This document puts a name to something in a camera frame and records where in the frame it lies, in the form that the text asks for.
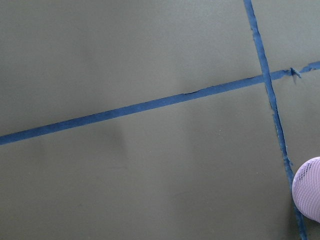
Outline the pink mesh pen holder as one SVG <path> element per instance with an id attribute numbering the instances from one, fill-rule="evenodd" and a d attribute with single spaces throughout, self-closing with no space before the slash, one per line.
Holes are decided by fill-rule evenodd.
<path id="1" fill-rule="evenodd" d="M 292 182 L 292 198 L 297 209 L 307 218 L 320 222 L 320 157 L 303 163 Z"/>

